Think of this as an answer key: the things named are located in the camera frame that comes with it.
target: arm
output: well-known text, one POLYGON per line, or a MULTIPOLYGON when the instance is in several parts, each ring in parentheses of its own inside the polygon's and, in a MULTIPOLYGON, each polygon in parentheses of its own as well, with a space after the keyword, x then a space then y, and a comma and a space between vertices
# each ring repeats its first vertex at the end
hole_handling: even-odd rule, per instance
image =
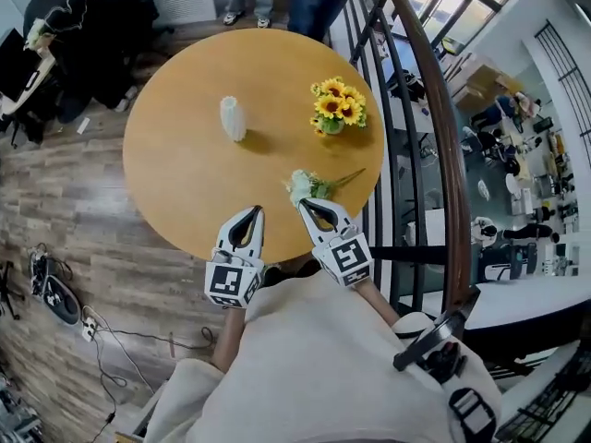
POLYGON ((383 318, 390 328, 400 319, 371 279, 358 282, 355 287, 359 295, 378 312, 378 315, 383 318))
POLYGON ((211 358, 211 364, 223 373, 227 373, 238 355, 240 340, 244 333, 244 318, 247 310, 244 308, 230 308, 225 317, 222 333, 218 338, 211 358))

